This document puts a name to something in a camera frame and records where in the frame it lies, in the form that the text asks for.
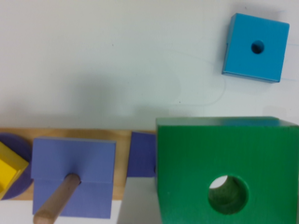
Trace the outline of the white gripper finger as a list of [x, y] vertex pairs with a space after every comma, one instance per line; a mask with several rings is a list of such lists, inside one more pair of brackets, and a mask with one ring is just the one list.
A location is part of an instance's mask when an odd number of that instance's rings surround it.
[[163, 224], [154, 177], [128, 177], [117, 224]]

